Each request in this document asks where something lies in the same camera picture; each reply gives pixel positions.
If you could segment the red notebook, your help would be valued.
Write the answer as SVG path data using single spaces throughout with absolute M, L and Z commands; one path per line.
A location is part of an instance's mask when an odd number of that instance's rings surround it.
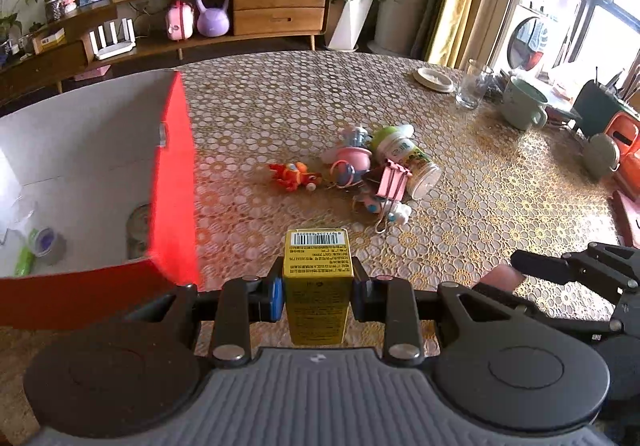
M 612 194 L 612 208 L 623 243 L 626 247 L 639 247 L 639 204 L 616 190 Z

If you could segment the orange plastic container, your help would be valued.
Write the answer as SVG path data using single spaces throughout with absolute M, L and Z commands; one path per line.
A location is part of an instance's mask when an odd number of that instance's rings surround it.
M 614 178 L 631 201 L 638 202 L 640 195 L 640 132 L 639 121 L 625 111 L 618 111 L 606 126 L 605 134 L 611 137 L 620 150 L 620 163 Z

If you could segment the clear plastic jar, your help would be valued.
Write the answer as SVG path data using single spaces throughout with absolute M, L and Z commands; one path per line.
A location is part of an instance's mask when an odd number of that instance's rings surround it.
M 371 148 L 378 161 L 390 160 L 411 173 L 406 190 L 421 201 L 439 182 L 442 169 L 413 140 L 411 124 L 386 126 L 372 137 Z

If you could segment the pale green mug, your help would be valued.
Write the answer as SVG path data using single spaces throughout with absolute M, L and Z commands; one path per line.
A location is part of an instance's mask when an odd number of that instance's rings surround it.
M 506 83 L 499 108 L 503 118 L 513 127 L 526 132 L 547 124 L 548 100 L 536 87 L 518 76 L 511 76 Z

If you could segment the green marker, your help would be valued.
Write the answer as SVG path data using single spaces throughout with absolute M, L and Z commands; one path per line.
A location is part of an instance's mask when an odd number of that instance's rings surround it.
M 21 241 L 21 248 L 18 252 L 16 264 L 14 267 L 15 277 L 25 277 L 32 272 L 36 260 L 36 240 L 37 229 L 28 229 L 24 231 L 14 230 Z

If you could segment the pink heart-shaped container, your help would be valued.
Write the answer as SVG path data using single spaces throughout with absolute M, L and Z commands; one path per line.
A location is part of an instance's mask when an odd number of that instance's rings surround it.
M 490 285 L 492 288 L 504 292 L 513 292 L 526 277 L 510 265 L 500 264 L 480 278 L 480 283 Z

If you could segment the white small plate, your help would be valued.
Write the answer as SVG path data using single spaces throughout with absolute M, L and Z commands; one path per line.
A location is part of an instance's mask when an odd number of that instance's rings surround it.
M 419 84 L 431 91 L 439 92 L 439 94 L 450 94 L 454 91 L 454 82 L 446 74 L 427 68 L 427 66 L 416 68 L 412 72 L 412 76 Z

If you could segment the clear drinking glass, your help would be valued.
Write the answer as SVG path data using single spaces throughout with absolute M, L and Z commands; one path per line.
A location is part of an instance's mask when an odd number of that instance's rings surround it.
M 456 91 L 457 104 L 465 109 L 475 110 L 485 96 L 492 74 L 494 71 L 490 66 L 470 59 Z

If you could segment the purple kettlebell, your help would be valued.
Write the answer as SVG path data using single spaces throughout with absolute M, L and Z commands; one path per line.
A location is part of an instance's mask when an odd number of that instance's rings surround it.
M 198 32 L 205 37 L 224 36 L 229 32 L 229 0 L 224 0 L 220 8 L 207 8 L 203 0 L 195 0 L 198 7 Z

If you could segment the grey tape roll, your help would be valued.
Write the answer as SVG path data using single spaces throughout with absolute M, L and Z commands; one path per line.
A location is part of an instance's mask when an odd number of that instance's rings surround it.
M 29 237 L 32 254 L 44 264 L 54 265 L 60 262 L 66 250 L 64 238 L 53 228 L 44 227 L 34 230 Z

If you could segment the yellow carton box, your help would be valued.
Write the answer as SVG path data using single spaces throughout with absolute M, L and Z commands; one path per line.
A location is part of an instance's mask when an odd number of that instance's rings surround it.
M 304 348 L 341 344 L 355 278 L 347 230 L 290 230 L 282 278 L 293 344 Z

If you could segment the orange toy figure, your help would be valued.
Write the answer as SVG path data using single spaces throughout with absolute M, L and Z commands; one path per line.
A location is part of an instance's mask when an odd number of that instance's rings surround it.
M 322 181 L 320 174 L 312 173 L 303 162 L 269 164 L 271 179 L 283 190 L 294 192 L 300 188 L 315 191 Z

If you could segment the pink small backpack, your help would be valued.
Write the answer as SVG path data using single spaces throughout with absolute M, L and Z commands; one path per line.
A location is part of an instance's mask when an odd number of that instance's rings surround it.
M 194 31 L 194 9 L 190 2 L 175 0 L 165 14 L 167 37 L 173 42 L 189 39 Z

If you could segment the white router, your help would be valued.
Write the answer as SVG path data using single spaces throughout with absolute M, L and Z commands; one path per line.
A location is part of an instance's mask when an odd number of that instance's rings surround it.
M 89 32 L 89 39 L 96 61 L 128 54 L 137 45 L 134 22 L 129 18 L 99 25 Z

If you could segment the round grey-green ornament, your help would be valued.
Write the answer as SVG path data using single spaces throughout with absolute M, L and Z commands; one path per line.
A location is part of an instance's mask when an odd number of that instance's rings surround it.
M 582 150 L 582 161 L 592 178 L 599 181 L 613 175 L 620 166 L 620 149 L 605 133 L 593 135 Z

